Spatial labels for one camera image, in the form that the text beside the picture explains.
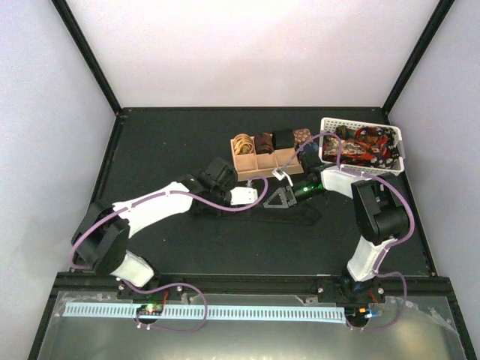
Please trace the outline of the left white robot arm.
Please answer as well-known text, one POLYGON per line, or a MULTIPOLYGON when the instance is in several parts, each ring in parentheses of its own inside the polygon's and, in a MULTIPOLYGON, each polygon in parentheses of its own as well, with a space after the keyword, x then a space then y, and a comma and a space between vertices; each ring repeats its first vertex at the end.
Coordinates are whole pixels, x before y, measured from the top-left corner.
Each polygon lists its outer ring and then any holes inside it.
POLYGON ((237 180, 234 166, 217 157, 206 169, 183 175, 139 198, 114 204, 94 201, 71 240, 73 264, 98 275, 126 280, 144 299, 155 298, 161 291, 161 281, 146 260, 128 250, 129 239, 158 221, 188 212, 194 198, 187 194, 229 206, 237 180))

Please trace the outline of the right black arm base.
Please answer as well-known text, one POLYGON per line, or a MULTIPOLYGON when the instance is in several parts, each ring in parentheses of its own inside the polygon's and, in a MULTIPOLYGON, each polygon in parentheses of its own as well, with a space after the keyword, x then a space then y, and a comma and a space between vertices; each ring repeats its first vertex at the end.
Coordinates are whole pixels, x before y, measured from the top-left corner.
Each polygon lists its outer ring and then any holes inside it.
POLYGON ((381 281, 376 277, 364 282, 354 281, 348 274, 316 279, 319 301, 332 302, 339 306, 363 307, 384 303, 385 296, 379 292, 381 287, 381 281))

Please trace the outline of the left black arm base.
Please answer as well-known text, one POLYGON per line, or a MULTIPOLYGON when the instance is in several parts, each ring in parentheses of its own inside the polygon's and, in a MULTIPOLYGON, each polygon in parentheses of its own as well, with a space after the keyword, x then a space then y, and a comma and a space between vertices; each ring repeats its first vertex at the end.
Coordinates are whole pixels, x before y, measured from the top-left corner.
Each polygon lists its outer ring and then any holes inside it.
POLYGON ((186 289, 184 284, 172 282, 171 277, 154 276, 142 287, 122 280, 118 286, 117 299, 131 300, 133 303, 179 301, 186 289))

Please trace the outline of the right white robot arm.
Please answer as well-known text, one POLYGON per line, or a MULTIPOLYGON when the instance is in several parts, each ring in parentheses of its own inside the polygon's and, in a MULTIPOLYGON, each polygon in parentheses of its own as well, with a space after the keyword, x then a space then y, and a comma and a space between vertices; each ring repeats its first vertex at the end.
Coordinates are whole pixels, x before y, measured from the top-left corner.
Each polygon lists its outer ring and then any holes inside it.
POLYGON ((266 209, 288 209, 323 192, 333 192, 353 201, 355 222, 360 234, 352 258, 346 264, 347 279, 341 283, 342 296, 359 302, 368 294, 369 281, 378 275, 387 253, 415 228, 413 212, 392 184, 390 172, 378 176, 323 164, 311 167, 298 182, 279 187, 263 202, 266 209))

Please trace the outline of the long black tie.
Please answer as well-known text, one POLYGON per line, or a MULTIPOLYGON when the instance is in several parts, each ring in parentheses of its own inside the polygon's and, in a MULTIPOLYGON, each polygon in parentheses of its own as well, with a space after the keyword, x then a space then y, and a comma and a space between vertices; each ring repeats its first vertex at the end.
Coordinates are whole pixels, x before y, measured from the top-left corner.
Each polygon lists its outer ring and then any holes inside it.
POLYGON ((208 218, 211 220, 225 221, 253 221, 262 223, 289 224, 299 226, 312 226, 321 219, 321 213, 308 205, 292 208, 263 208, 254 207, 246 211, 229 212, 225 217, 208 218))

